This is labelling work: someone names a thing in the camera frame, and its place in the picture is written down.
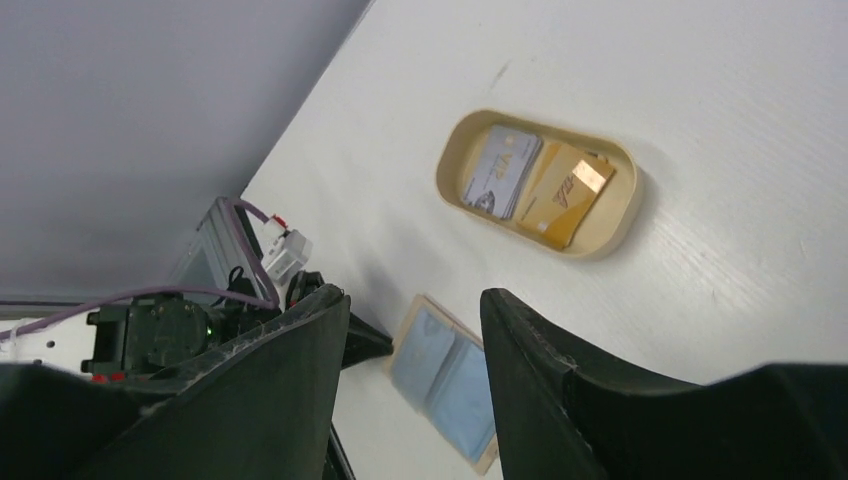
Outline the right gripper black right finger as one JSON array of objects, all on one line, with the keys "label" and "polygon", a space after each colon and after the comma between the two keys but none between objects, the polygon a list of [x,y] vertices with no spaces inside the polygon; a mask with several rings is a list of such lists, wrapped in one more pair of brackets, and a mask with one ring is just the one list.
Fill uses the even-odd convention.
[{"label": "right gripper black right finger", "polygon": [[843,479],[847,369],[772,363],[709,384],[625,361],[503,288],[480,297],[507,479]]}]

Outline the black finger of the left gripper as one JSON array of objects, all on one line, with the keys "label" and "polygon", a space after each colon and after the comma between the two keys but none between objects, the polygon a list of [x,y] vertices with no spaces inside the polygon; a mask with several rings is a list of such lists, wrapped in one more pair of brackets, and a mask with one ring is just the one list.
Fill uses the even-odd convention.
[{"label": "black finger of the left gripper", "polygon": [[393,339],[390,336],[350,313],[342,359],[343,369],[368,360],[391,356],[393,351]]}]

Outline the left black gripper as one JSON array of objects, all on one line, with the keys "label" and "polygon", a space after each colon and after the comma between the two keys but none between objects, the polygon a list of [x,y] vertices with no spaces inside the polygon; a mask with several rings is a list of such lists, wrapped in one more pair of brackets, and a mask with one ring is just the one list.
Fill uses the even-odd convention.
[{"label": "left black gripper", "polygon": [[147,379],[236,339],[279,317],[266,310],[221,297],[203,304],[181,293],[141,296],[127,306],[107,305],[88,314],[96,328],[94,352],[81,371],[94,381]]}]

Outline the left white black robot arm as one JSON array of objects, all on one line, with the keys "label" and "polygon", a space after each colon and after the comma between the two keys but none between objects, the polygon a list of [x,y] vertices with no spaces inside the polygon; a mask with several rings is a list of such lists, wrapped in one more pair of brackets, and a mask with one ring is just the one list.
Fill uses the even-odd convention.
[{"label": "left white black robot arm", "polygon": [[324,285],[298,272],[275,308],[262,306],[243,268],[226,290],[191,299],[188,288],[126,292],[49,317],[1,323],[1,360],[56,368],[94,383],[160,375],[263,326]]}]

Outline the gold card in tray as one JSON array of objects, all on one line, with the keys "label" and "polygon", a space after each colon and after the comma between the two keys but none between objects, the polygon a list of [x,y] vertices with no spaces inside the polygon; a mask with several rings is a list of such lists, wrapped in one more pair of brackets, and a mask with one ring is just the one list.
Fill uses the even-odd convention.
[{"label": "gold card in tray", "polygon": [[534,168],[515,215],[516,225],[554,249],[566,248],[615,172],[598,155],[551,143]]}]

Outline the beige card holder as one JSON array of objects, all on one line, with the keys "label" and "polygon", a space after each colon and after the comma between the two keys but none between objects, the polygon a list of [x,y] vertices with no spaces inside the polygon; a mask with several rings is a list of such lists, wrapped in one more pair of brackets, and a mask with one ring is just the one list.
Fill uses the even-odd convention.
[{"label": "beige card holder", "polygon": [[393,340],[386,375],[476,474],[499,456],[483,341],[427,295],[418,294]]}]

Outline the oval beige tray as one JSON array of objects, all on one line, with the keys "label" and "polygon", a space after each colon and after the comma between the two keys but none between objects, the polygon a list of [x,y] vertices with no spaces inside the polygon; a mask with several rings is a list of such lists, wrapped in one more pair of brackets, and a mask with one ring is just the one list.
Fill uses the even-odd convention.
[{"label": "oval beige tray", "polygon": [[446,203],[561,258],[608,255],[643,197],[641,170],[616,142],[495,110],[459,121],[435,182]]}]

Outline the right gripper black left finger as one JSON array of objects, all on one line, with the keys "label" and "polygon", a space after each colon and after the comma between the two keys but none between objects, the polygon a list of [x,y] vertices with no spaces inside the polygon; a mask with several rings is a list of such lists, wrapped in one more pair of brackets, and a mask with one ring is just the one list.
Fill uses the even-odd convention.
[{"label": "right gripper black left finger", "polygon": [[327,284],[147,380],[1,368],[5,479],[318,479],[350,299]]}]

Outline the silver card in tray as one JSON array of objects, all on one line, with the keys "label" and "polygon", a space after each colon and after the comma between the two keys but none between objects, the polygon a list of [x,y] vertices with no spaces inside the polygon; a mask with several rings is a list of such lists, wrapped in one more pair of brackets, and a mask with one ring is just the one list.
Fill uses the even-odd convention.
[{"label": "silver card in tray", "polygon": [[467,182],[463,202],[500,220],[511,219],[542,146],[538,134],[492,126]]}]

